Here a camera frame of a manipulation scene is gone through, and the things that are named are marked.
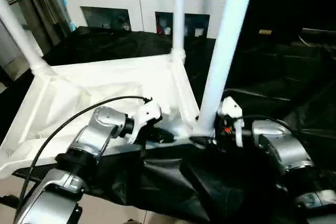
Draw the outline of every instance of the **white plastic connector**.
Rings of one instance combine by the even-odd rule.
[[[233,100],[232,97],[226,97],[220,104],[218,115],[221,116],[228,115],[234,119],[243,116],[243,110],[235,102],[235,100]],[[234,128],[236,132],[236,144],[238,147],[243,146],[243,136],[242,136],[243,127],[244,127],[243,119],[238,119],[237,121],[234,122]]]
[[[134,128],[131,136],[128,139],[128,144],[133,144],[142,127],[152,119],[159,119],[161,117],[161,108],[155,101],[150,101],[144,106],[141,106],[137,113],[132,117],[134,119]]]

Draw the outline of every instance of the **gray curtain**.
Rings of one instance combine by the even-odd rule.
[[[57,0],[21,0],[19,5],[43,54],[71,33]]]

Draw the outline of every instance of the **tiled floor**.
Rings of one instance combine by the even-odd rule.
[[[11,176],[0,180],[0,196],[18,196],[23,180]],[[188,224],[183,220],[159,215],[153,212],[140,210],[135,207],[119,206],[112,202],[84,195],[79,205],[83,208],[79,224],[122,224],[129,219],[137,220],[143,224]],[[0,205],[0,223],[12,224],[15,211],[12,208]]]

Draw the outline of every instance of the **black table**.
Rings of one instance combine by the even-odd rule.
[[[185,69],[198,106],[201,105],[214,43],[215,40],[206,38],[186,38],[185,40],[187,56]],[[69,38],[45,55],[44,59],[51,66],[66,65],[168,54],[171,47],[172,40],[167,36],[79,27]],[[336,134],[333,132],[332,125],[336,122],[336,116],[334,110],[330,110],[330,108],[334,108],[336,99],[334,99],[335,94],[330,90],[335,85],[335,79],[334,75],[326,71],[333,64],[332,61],[328,61],[332,57],[327,56],[327,63],[325,58],[323,50],[319,48],[300,48],[276,44],[260,44],[248,49],[239,47],[236,50],[224,95],[233,96],[243,108],[244,114],[271,115],[285,119],[293,127],[306,131],[305,136],[311,140],[310,147],[313,156],[325,167],[334,168],[336,162],[330,161],[335,160],[333,150],[336,149],[336,146],[332,140],[336,138]],[[0,140],[3,139],[10,127],[32,80],[33,75],[27,71],[15,81],[11,88],[0,95],[0,102],[11,107],[2,119]],[[322,107],[320,110],[323,113],[312,112],[311,106],[314,107],[316,103],[320,104],[321,101],[324,101],[324,105],[326,105],[325,109]],[[322,118],[323,123],[321,124],[316,118]],[[316,129],[324,129],[329,135],[321,136],[320,131],[316,134],[314,131]],[[193,146],[188,145],[165,149],[173,149],[173,151],[149,151],[147,153],[148,160],[162,158],[162,156],[169,160],[175,158],[181,160],[185,156],[197,152]],[[176,203],[174,207],[169,205],[169,202],[181,203],[182,199],[185,200],[186,194],[195,195],[195,191],[186,189],[185,185],[181,187],[179,196],[181,198],[172,195],[164,198],[167,204],[158,203],[155,200],[158,194],[150,190],[141,190],[139,196],[141,200],[134,199],[131,194],[134,193],[134,190],[139,192],[139,189],[135,189],[134,185],[134,181],[138,179],[134,172],[134,165],[139,163],[138,154],[104,157],[101,163],[104,169],[98,171],[96,178],[90,185],[90,194],[117,204],[134,205],[166,215],[171,214],[194,221],[208,220],[204,209],[201,206],[194,206],[194,201],[185,202],[186,205]],[[40,181],[53,166],[37,167],[32,180]],[[114,173],[112,175],[111,172],[107,173],[103,170],[113,170]],[[144,180],[150,181],[150,172],[148,170],[141,171],[143,172],[142,182]],[[25,177],[27,172],[27,169],[20,169],[15,172],[15,175]],[[123,181],[123,185],[127,188],[126,191],[112,189],[111,183],[116,180]],[[180,189],[179,187],[167,188],[164,186],[166,183],[167,181],[152,186],[156,189],[160,188],[160,190],[163,190],[164,187],[166,191],[171,193]],[[281,223],[280,215],[275,214],[275,216],[277,217],[274,218],[274,223]]]

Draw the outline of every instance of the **black cable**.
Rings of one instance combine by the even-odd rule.
[[[22,189],[21,189],[21,193],[20,193],[20,197],[19,197],[19,203],[18,203],[18,207],[16,209],[15,212],[15,218],[17,217],[18,213],[20,212],[22,206],[23,206],[23,202],[24,202],[24,198],[25,198],[25,194],[26,194],[26,190],[28,187],[28,183],[29,180],[31,178],[31,175],[33,173],[34,167],[38,161],[38,158],[40,157],[42,151],[44,150],[44,148],[47,146],[47,144],[51,141],[51,139],[53,139],[53,137],[60,132],[65,126],[67,126],[71,121],[73,121],[74,119],[76,119],[77,117],[79,117],[80,115],[83,115],[84,113],[88,112],[89,110],[92,110],[100,105],[103,105],[105,103],[108,102],[113,102],[116,100],[121,100],[121,99],[142,99],[145,103],[149,102],[150,99],[147,99],[145,97],[138,97],[138,96],[134,96],[134,95],[129,95],[129,96],[124,96],[124,97],[115,97],[115,98],[111,98],[111,99],[107,99],[105,101],[96,103],[80,112],[78,112],[77,114],[75,114],[74,116],[72,116],[70,119],[68,119],[66,122],[64,122],[60,127],[58,127],[46,140],[45,142],[42,144],[42,146],[40,147],[40,149],[38,150],[36,156],[33,159],[33,162],[30,165],[30,169],[29,169],[29,173],[27,175],[27,177],[25,178],[25,181],[23,183]]]

